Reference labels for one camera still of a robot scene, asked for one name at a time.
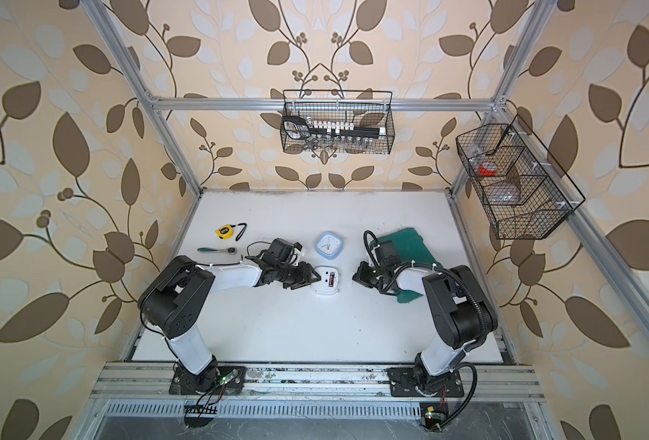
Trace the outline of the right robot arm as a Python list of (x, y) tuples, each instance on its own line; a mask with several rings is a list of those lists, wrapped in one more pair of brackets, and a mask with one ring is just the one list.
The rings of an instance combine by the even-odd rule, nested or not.
[(408, 385), (421, 395), (438, 394), (498, 328), (497, 313), (471, 269), (443, 266), (413, 229), (384, 238), (367, 230), (363, 241), (368, 261), (359, 264), (354, 282), (386, 296), (412, 292), (427, 300), (436, 335), (416, 355)]

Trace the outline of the light blue alarm clock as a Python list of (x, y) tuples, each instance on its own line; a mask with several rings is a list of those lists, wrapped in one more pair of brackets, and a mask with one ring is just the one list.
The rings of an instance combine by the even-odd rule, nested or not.
[(315, 251), (326, 260), (335, 260), (343, 249), (344, 241), (332, 232), (325, 232), (315, 244)]

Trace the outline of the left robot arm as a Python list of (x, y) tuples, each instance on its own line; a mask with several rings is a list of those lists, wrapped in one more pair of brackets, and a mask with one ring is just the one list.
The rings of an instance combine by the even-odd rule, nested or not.
[(197, 327), (203, 306), (212, 292), (258, 288), (279, 282), (297, 290), (322, 280), (304, 261), (269, 264), (246, 258), (226, 265), (201, 265), (185, 256), (174, 258), (139, 298), (139, 313), (159, 328), (179, 365), (192, 376), (201, 376), (216, 366)]

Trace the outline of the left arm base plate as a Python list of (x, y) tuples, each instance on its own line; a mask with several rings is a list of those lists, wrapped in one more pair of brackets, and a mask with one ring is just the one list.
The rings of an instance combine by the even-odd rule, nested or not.
[(192, 374), (183, 365), (174, 368), (169, 394), (203, 395), (224, 391), (226, 394), (240, 393), (245, 385), (247, 369), (236, 367), (208, 367), (200, 374)]

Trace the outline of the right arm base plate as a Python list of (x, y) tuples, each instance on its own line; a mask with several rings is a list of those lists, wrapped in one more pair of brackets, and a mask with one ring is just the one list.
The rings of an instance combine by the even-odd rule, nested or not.
[(422, 368), (389, 368), (388, 380), (393, 397), (461, 398), (465, 390), (458, 371), (430, 376)]

